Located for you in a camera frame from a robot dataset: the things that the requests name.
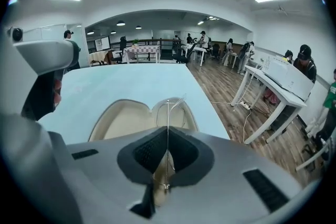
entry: white printer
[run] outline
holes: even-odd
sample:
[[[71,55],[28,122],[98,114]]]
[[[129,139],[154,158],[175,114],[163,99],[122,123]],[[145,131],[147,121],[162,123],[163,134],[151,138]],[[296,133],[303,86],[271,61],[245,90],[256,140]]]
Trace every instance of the white printer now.
[[[292,92],[305,101],[314,83],[301,71],[291,65],[282,57],[269,56],[265,62],[263,72],[274,82],[287,91]]]

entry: person in green shirt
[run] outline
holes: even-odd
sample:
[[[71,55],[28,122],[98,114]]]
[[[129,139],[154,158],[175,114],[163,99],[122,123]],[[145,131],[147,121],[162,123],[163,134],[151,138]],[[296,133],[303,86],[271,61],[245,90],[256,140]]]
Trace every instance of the person in green shirt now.
[[[316,138],[313,139],[317,150],[323,148],[321,139],[327,141],[336,127],[336,69],[334,70],[335,82],[330,86],[327,97],[323,103],[323,106],[329,109],[326,123],[321,131],[316,134]]]

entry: wooden floor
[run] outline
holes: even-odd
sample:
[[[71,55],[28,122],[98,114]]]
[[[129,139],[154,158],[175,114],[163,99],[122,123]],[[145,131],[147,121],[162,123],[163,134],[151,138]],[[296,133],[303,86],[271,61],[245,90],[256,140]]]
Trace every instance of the wooden floor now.
[[[202,67],[200,67],[199,61],[191,61],[187,66],[212,102],[230,103],[244,77],[237,74],[236,69],[231,69],[231,66],[224,67],[220,65],[217,60],[207,59]],[[259,86],[260,84],[257,80],[252,80],[243,97],[243,101],[251,104],[258,93]],[[213,106],[231,140],[244,143],[243,126],[249,111],[241,105],[235,108],[230,104],[213,104]],[[253,109],[251,115],[247,118],[245,139],[252,135],[266,121],[268,115],[274,109],[275,107],[264,102],[262,97],[258,100],[255,109]],[[278,136],[269,144],[266,144],[266,139],[272,135],[272,132],[266,131],[246,146],[253,148],[260,155],[287,170],[305,187],[312,180],[320,176],[320,169],[315,169],[313,173],[308,172],[306,169],[298,172],[295,171],[295,167],[304,162],[301,150],[307,143],[303,139],[300,131],[301,127],[301,122],[295,118],[288,126],[286,133]]]

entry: power strip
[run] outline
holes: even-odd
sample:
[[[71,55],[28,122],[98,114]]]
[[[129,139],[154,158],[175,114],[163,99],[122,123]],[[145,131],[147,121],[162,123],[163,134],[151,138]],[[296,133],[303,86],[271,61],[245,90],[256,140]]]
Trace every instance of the power strip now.
[[[247,103],[241,101],[239,104],[241,104],[247,111],[250,111],[250,106]]]

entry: light blue table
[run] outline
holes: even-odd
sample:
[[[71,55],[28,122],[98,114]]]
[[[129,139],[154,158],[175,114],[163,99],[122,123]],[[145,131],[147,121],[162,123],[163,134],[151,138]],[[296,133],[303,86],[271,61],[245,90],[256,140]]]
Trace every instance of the light blue table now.
[[[152,109],[158,102],[186,94],[198,129],[229,139],[216,111],[185,65],[132,64],[73,70],[64,75],[62,101],[39,123],[60,133],[66,144],[87,142],[100,115],[115,101],[130,99]]]

